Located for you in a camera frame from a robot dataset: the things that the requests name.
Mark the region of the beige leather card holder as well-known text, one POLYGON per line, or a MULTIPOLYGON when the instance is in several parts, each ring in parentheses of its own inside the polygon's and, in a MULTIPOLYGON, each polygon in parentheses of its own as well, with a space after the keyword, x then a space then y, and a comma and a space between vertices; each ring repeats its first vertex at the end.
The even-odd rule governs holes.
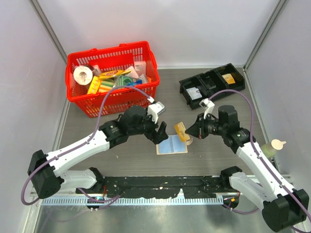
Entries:
POLYGON ((188 153, 188 146, 192 142, 192 138, 183 142, 178 135, 169 135, 168 139, 156 145, 156 154, 167 155, 188 153))

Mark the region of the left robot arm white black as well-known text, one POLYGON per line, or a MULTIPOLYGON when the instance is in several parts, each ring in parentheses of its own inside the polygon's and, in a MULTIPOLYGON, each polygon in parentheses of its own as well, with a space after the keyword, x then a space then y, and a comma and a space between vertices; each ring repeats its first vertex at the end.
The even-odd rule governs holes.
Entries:
POLYGON ((81 188, 99 193, 104 178, 98 169, 91 167, 74 171, 71 167, 99 152, 125 143, 130 136, 144 135, 155 145, 168 139, 165 122, 158 123, 165 107, 155 102, 147 108, 132 106, 117 119, 99 126, 95 133, 56 151, 45 154, 36 151, 31 158, 28 175, 39 199, 46 199, 62 189, 81 188))

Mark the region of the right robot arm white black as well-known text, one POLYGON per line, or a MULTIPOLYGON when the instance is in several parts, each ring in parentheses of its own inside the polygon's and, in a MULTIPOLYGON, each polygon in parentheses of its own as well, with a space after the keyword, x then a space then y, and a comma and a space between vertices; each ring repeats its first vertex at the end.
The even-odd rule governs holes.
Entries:
POLYGON ((221 171, 220 188, 226 192, 235 189, 245 195, 261 211, 267 226, 276 233, 310 219, 307 192, 295 189, 275 169, 250 131, 240 126, 235 108, 223 105, 215 117, 212 115, 212 102, 202 102, 201 106, 205 111, 197 116, 186 133, 198 139, 210 134, 220 136, 257 178, 255 182, 240 168, 232 166, 221 171))

